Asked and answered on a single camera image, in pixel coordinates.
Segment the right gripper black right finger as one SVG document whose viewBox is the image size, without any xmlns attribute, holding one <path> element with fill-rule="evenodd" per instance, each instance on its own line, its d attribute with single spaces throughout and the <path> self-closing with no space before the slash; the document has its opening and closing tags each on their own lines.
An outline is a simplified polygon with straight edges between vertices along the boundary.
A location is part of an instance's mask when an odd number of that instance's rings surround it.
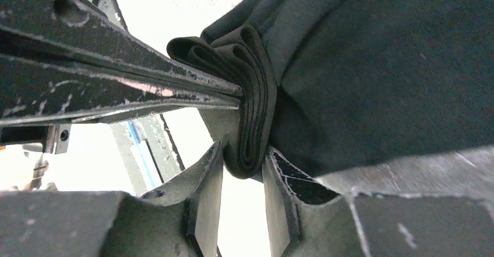
<svg viewBox="0 0 494 257">
<path fill-rule="evenodd" d="M 278 150 L 263 166 L 272 256 L 492 256 L 493 206 L 463 193 L 338 195 Z"/>
</svg>

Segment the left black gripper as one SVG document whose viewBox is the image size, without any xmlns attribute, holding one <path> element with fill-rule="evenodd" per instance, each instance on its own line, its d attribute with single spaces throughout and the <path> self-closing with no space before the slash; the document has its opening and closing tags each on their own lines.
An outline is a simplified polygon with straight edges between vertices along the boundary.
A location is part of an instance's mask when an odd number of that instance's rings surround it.
<svg viewBox="0 0 494 257">
<path fill-rule="evenodd" d="M 159 107 L 237 109 L 239 86 L 159 53 L 113 24 L 87 0 L 1 0 L 1 29 L 55 46 L 77 59 L 137 68 L 185 85 L 1 55 L 1 146 L 66 153 L 71 124 Z M 196 86 L 204 90 L 195 90 Z"/>
</svg>

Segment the black underwear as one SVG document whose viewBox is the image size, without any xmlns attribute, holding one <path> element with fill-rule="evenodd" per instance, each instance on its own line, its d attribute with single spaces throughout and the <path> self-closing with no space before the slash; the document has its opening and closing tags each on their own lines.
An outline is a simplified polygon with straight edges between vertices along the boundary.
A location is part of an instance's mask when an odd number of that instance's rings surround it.
<svg viewBox="0 0 494 257">
<path fill-rule="evenodd" d="M 312 176 L 493 143 L 493 0 L 243 0 L 168 55 L 242 87 L 202 111 L 225 163 Z"/>
</svg>

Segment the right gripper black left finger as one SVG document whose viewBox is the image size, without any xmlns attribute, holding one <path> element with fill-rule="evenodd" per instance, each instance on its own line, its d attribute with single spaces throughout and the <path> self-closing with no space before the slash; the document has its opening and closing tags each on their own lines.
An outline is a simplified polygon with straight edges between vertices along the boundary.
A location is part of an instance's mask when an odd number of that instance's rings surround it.
<svg viewBox="0 0 494 257">
<path fill-rule="evenodd" d="M 2 256 L 216 256 L 223 151 L 141 197 L 122 191 L 1 193 Z"/>
</svg>

